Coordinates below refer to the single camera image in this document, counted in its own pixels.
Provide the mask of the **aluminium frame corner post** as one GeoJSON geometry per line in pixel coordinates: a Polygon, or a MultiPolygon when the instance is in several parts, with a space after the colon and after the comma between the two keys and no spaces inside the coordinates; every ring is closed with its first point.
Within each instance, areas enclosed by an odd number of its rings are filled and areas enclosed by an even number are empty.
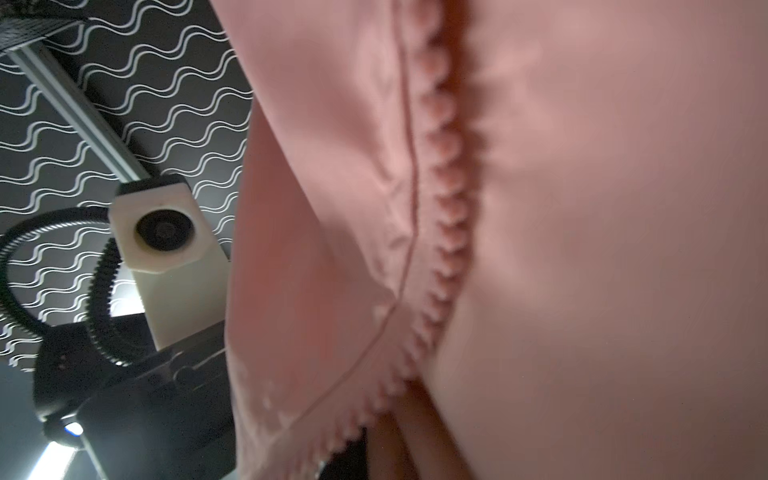
{"type": "Polygon", "coordinates": [[[42,42],[23,45],[6,54],[119,181],[128,183],[151,177],[42,42]]]}

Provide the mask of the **pink zip-up jacket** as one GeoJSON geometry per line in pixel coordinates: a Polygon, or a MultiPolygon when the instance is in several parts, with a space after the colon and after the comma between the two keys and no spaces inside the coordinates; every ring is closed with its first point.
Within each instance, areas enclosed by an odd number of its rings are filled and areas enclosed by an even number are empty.
{"type": "Polygon", "coordinates": [[[767,475],[763,1],[217,1],[242,479],[767,475]]]}

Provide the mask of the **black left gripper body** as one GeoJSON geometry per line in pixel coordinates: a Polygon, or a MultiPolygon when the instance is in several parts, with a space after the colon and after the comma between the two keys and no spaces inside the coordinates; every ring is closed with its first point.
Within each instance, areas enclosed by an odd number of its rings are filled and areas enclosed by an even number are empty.
{"type": "Polygon", "coordinates": [[[121,367],[84,323],[53,327],[33,373],[47,440],[85,451],[102,479],[223,479],[235,469],[235,431],[216,323],[121,367]]]}

